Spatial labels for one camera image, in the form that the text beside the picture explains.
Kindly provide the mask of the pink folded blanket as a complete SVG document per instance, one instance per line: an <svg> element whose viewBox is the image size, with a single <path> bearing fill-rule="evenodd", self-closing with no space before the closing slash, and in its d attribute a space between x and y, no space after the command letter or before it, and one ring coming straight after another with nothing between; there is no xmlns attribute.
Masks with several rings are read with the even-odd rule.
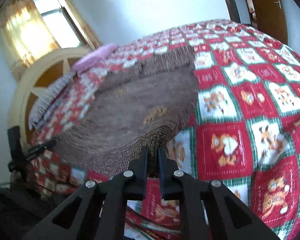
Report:
<svg viewBox="0 0 300 240"><path fill-rule="evenodd" d="M71 70L80 75L91 68L102 66L117 48L119 48L119 45L113 43L100 46L78 60L71 67Z"/></svg>

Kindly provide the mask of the brown wooden door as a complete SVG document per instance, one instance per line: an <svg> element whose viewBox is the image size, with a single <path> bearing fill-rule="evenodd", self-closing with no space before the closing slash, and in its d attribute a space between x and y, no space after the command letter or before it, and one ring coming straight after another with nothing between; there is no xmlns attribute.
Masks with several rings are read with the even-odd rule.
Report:
<svg viewBox="0 0 300 240"><path fill-rule="evenodd" d="M258 30L288 43L287 23L281 0L252 0L256 13Z"/></svg>

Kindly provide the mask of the red white cartoon bedspread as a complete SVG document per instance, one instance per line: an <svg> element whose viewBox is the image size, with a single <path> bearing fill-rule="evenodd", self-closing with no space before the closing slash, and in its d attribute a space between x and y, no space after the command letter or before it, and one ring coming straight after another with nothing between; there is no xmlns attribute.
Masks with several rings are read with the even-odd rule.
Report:
<svg viewBox="0 0 300 240"><path fill-rule="evenodd" d="M230 20L167 29L123 45L105 63L124 70L137 60L185 44L196 53L198 103L189 128L168 144L180 170L200 180L220 180L280 239L300 231L300 55L279 40ZM89 70L76 82L32 143L49 140L82 119L101 77ZM72 193L105 172L77 168L46 151L32 161L43 195ZM160 200L159 181L147 197L129 201L125 235L180 239L177 201Z"/></svg>

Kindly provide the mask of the window with curtain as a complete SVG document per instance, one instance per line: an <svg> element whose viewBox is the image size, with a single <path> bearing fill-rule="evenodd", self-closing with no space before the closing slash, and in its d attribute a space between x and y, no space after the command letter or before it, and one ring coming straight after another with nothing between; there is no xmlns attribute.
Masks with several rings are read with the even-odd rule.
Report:
<svg viewBox="0 0 300 240"><path fill-rule="evenodd" d="M56 49L101 44L73 0L10 0L0 12L0 46L16 81Z"/></svg>

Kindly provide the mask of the cream wooden headboard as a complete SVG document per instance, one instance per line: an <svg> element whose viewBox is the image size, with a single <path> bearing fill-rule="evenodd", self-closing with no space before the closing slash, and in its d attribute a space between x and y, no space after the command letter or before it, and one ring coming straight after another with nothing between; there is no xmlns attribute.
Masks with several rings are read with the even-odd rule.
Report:
<svg viewBox="0 0 300 240"><path fill-rule="evenodd" d="M87 53L90 48L64 48L54 50L41 57L23 73L15 90L10 110L9 126L20 128L21 146L30 144L34 133L29 128L30 110L37 100L59 77L70 73L71 66Z"/></svg>

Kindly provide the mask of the zebra striped pillow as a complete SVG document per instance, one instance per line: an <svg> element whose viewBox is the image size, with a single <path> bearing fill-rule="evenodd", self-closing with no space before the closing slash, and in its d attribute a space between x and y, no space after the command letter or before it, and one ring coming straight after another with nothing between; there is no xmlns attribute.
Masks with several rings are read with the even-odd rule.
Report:
<svg viewBox="0 0 300 240"><path fill-rule="evenodd" d="M48 86L47 90L44 91L43 94L34 102L30 110L28 118L29 129L35 128L40 120L42 120L50 106L76 76L76 72L70 72L59 77Z"/></svg>

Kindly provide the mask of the brown striped knit sweater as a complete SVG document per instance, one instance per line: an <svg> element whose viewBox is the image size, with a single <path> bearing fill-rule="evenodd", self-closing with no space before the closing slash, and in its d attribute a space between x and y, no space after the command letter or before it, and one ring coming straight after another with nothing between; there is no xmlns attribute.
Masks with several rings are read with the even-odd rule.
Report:
<svg viewBox="0 0 300 240"><path fill-rule="evenodd" d="M148 150L158 174L158 148L189 122L198 95L194 49L185 45L109 72L83 119L55 135L53 150L83 169L114 176Z"/></svg>

